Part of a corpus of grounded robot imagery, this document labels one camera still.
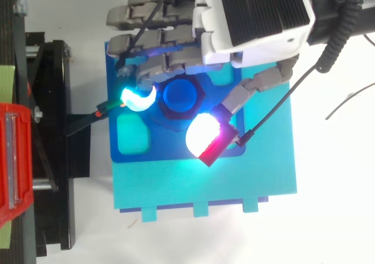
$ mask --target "screw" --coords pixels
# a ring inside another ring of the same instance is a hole
[[[17,0],[13,6],[14,13],[21,17],[26,17],[29,12],[28,3],[26,0]]]
[[[42,119],[42,118],[43,118],[43,112],[40,111],[40,108],[39,108],[38,106],[36,106],[36,107],[34,108],[34,121],[35,121],[36,123],[39,123],[39,122],[40,122],[40,119]]]
[[[64,56],[67,57],[67,58],[71,57],[71,49],[70,49],[70,47],[65,47],[64,48]]]
[[[134,73],[134,67],[133,66],[123,66],[120,68],[117,72],[117,76],[122,77],[129,77]]]

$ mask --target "light blue base plate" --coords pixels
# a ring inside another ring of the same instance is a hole
[[[252,77],[268,67],[243,69],[242,75]],[[244,108],[246,130],[288,89],[283,85],[257,93]],[[255,134],[242,156],[219,158],[210,168],[198,159],[112,166],[115,208],[142,208],[144,222],[156,221],[158,205],[189,202],[195,217],[208,215],[209,201],[229,199],[243,199],[244,212],[257,212],[258,197],[296,193],[290,101]]]

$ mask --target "black heat sink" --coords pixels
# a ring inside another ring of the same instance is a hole
[[[222,0],[233,46],[310,23],[303,0]]]

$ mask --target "black metal frame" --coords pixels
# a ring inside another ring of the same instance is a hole
[[[62,250],[75,244],[73,178],[90,175],[91,129],[70,138],[63,133],[81,117],[70,114],[67,45],[45,43],[43,33],[25,34],[24,17],[13,8],[17,0],[0,1],[0,65],[15,66],[13,102],[43,112],[32,125],[33,177],[47,178],[52,188],[34,191],[34,204],[13,221],[10,250],[0,251],[1,263],[29,264],[46,256],[47,244],[60,243]],[[28,45],[39,45],[27,62],[26,37]]]
[[[34,124],[33,177],[49,180],[53,177],[50,182],[55,182],[57,187],[34,192],[39,257],[46,256],[48,244],[60,243],[62,250],[68,250],[76,242],[73,178],[90,175],[91,128],[70,138],[63,132],[68,123],[80,117],[70,115],[69,47],[60,40],[36,44],[40,33],[27,33],[26,36],[27,44],[39,46],[36,57],[28,59],[29,83],[32,83],[34,95],[30,108],[33,110],[38,106],[43,112],[40,123]]]

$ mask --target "metal rod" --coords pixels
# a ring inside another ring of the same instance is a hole
[[[36,58],[37,52],[39,51],[39,46],[27,46],[26,47],[26,57],[28,59]]]
[[[43,191],[47,189],[52,189],[52,186],[48,179],[34,179],[33,180],[34,191]]]

